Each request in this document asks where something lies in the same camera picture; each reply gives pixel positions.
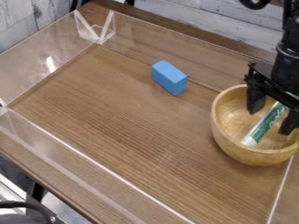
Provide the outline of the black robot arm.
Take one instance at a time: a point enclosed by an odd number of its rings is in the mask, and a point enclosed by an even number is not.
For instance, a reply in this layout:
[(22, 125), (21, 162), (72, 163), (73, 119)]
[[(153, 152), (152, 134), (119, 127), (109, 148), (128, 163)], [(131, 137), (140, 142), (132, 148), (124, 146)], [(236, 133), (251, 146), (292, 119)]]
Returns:
[(284, 0), (283, 36), (276, 45), (275, 63), (264, 72), (263, 64), (248, 64), (247, 111), (253, 115), (269, 96), (288, 107), (279, 134), (288, 136), (299, 128), (299, 0)]

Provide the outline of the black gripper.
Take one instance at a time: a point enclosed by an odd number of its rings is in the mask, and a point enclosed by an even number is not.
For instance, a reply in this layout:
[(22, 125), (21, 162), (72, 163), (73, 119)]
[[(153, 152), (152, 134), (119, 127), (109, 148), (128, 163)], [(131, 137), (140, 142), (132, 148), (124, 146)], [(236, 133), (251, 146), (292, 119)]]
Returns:
[(279, 111), (281, 116), (288, 112), (280, 128), (279, 134), (288, 136), (292, 131), (299, 128), (299, 99), (287, 93), (285, 89), (271, 80), (272, 66), (265, 62), (251, 61), (248, 63), (248, 71), (244, 75), (247, 83), (247, 111), (253, 115), (265, 105), (269, 96), (285, 107)]

